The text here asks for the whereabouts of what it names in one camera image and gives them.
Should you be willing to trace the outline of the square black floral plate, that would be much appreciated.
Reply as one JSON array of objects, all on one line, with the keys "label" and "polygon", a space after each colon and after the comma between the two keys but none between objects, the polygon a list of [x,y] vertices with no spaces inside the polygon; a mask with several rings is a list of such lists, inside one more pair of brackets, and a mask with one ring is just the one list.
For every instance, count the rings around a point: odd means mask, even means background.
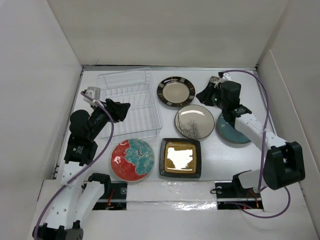
[{"label": "square black floral plate", "polygon": [[213,85],[215,88],[221,82],[221,78],[218,76],[211,76],[209,79],[209,83]]}]

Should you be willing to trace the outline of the round brown-rimmed beige plate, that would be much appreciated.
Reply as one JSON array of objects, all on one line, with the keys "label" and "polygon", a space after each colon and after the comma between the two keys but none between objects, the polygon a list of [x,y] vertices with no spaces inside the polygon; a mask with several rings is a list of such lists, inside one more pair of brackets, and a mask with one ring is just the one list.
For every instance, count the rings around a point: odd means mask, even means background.
[{"label": "round brown-rimmed beige plate", "polygon": [[158,84],[156,94],[163,104],[169,107],[181,108],[193,101],[196,96],[196,90],[188,79],[172,76]]}]

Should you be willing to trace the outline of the round beige tree-pattern plate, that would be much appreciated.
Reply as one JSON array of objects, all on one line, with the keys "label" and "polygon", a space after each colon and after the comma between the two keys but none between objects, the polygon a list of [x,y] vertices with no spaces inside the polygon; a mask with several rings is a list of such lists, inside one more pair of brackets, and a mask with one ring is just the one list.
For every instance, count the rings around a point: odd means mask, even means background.
[{"label": "round beige tree-pattern plate", "polygon": [[200,105],[187,105],[175,115],[174,124],[177,131],[184,137],[200,140],[208,137],[215,128],[212,113]]}]

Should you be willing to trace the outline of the round red teal floral plate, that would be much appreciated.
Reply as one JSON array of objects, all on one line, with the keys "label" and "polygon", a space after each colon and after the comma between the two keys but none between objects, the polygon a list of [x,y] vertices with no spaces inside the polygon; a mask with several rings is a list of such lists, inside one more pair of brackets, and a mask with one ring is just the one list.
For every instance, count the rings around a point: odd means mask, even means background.
[{"label": "round red teal floral plate", "polygon": [[119,143],[110,158],[111,169],[125,182],[137,182],[146,178],[154,165],[154,150],[146,141],[137,138]]}]

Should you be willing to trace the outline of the square black yellow plate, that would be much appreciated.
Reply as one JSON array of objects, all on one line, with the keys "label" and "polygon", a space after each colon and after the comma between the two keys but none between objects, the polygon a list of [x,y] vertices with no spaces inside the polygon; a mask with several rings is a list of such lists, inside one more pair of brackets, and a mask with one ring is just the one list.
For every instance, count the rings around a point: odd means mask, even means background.
[{"label": "square black yellow plate", "polygon": [[200,141],[186,138],[162,139],[159,174],[168,178],[199,179],[202,174]]}]

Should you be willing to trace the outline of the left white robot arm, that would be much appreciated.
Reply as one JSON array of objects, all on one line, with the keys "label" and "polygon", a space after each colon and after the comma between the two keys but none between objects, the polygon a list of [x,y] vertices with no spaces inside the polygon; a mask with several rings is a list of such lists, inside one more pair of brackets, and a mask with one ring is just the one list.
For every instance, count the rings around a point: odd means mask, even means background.
[{"label": "left white robot arm", "polygon": [[49,200],[32,232],[35,240],[81,240],[84,222],[99,198],[111,194],[108,174],[87,170],[102,156],[97,154],[95,138],[107,123],[111,130],[115,123],[125,120],[130,103],[104,102],[88,99],[92,113],[76,110],[70,116],[70,136],[64,157],[61,187]]}]

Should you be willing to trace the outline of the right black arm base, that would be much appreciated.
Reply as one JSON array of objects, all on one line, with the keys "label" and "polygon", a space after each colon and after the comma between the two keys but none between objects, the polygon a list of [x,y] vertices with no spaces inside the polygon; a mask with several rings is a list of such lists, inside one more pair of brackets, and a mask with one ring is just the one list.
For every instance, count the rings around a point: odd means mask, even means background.
[{"label": "right black arm base", "polygon": [[215,182],[210,193],[216,196],[218,210],[264,209],[260,193],[252,189],[237,191],[230,181]]}]

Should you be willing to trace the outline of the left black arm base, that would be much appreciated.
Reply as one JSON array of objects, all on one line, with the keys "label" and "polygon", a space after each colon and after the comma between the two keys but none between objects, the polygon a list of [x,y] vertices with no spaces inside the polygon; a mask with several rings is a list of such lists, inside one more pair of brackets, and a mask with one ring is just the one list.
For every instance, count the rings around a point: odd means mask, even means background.
[{"label": "left black arm base", "polygon": [[119,211],[127,209],[127,190],[128,184],[124,181],[112,181],[108,193],[105,193],[96,202],[94,211]]}]

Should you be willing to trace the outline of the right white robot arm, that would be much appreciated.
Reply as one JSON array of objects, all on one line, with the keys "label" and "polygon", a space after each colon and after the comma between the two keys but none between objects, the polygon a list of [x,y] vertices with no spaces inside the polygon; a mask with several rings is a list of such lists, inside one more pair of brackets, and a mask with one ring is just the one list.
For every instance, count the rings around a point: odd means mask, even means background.
[{"label": "right white robot arm", "polygon": [[306,178],[303,149],[289,142],[260,123],[251,110],[240,103],[241,84],[211,77],[196,97],[206,106],[221,109],[228,125],[246,136],[261,152],[260,166],[233,176],[231,191],[242,197],[249,189],[257,193],[263,188],[278,190]]}]

